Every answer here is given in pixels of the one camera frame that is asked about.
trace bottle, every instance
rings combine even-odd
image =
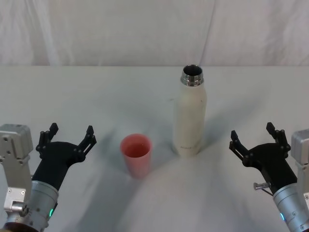
[[[185,66],[173,120],[173,149],[181,157],[196,155],[201,149],[206,101],[203,70],[193,64]]]

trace plastic cup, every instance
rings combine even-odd
[[[120,144],[126,166],[133,178],[144,178],[150,170],[151,140],[143,134],[131,134]]]

